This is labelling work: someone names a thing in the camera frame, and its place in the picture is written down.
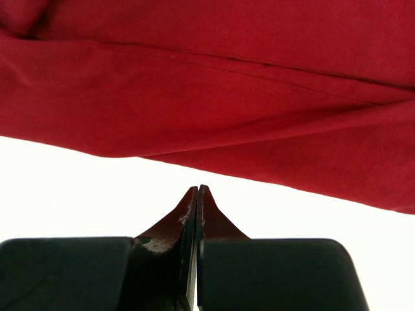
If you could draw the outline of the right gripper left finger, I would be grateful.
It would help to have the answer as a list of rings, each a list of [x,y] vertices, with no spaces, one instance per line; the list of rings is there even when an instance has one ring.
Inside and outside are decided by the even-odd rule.
[[[1,243],[2,310],[191,310],[198,189],[136,237]]]

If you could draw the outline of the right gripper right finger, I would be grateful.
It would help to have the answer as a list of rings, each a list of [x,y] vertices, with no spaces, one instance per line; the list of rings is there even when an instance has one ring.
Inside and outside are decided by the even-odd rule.
[[[199,309],[368,309],[350,254],[339,242],[251,239],[220,211],[206,185],[196,208]]]

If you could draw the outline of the red t shirt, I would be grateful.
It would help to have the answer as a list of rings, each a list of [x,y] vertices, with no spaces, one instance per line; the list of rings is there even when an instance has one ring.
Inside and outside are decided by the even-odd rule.
[[[1,135],[414,212],[413,1],[2,1]]]

